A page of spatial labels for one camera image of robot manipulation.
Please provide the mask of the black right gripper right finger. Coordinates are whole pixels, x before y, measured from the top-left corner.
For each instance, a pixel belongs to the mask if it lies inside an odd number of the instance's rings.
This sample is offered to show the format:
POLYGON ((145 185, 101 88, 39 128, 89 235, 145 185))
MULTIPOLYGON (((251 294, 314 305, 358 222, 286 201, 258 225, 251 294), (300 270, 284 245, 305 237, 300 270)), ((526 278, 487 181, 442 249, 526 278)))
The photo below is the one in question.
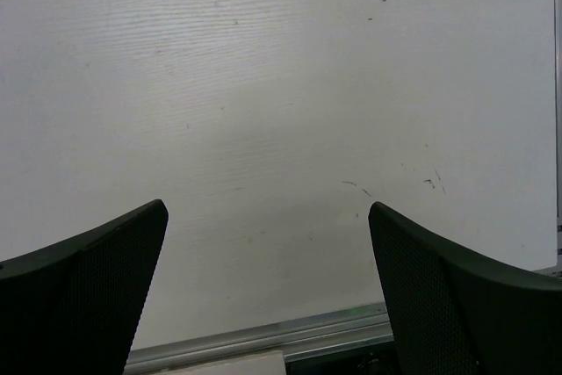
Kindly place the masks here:
POLYGON ((405 374, 559 374, 561 280, 481 255, 381 202, 371 244, 405 374))

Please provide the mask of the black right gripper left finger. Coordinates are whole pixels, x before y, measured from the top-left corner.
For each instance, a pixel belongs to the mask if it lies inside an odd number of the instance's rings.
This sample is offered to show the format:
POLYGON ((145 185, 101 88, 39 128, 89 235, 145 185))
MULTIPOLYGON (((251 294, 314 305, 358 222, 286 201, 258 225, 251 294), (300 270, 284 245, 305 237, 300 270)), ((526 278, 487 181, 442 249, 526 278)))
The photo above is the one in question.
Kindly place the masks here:
POLYGON ((121 374, 169 214, 153 200, 1 263, 3 374, 121 374))

